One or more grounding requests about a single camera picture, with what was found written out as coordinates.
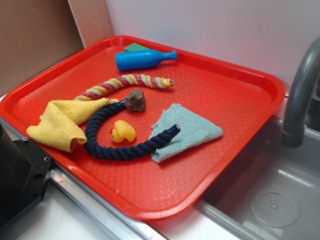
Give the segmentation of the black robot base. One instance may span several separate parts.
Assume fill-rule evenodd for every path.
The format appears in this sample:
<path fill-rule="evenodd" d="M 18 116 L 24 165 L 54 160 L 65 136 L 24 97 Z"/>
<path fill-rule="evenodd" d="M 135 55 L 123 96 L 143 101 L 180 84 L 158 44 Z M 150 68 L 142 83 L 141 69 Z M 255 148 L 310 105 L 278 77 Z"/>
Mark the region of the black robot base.
<path fill-rule="evenodd" d="M 0 229 L 44 198 L 53 159 L 33 140 L 12 140 L 0 128 Z"/>

